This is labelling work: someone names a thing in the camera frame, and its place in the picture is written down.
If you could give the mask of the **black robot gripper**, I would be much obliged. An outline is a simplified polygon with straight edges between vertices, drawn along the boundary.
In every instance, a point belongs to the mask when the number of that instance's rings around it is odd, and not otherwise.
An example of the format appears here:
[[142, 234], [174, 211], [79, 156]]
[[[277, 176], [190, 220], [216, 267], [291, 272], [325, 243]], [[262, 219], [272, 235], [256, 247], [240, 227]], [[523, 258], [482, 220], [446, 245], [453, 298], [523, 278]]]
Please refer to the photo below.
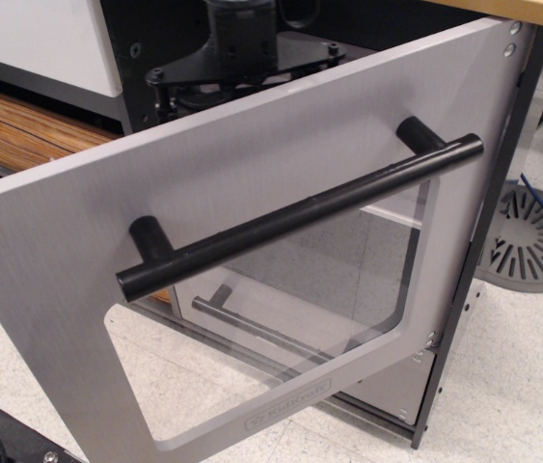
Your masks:
[[152, 68], [146, 80], [157, 119], [174, 121], [333, 68], [346, 54], [336, 41], [282, 35], [225, 47], [208, 41], [193, 54]]

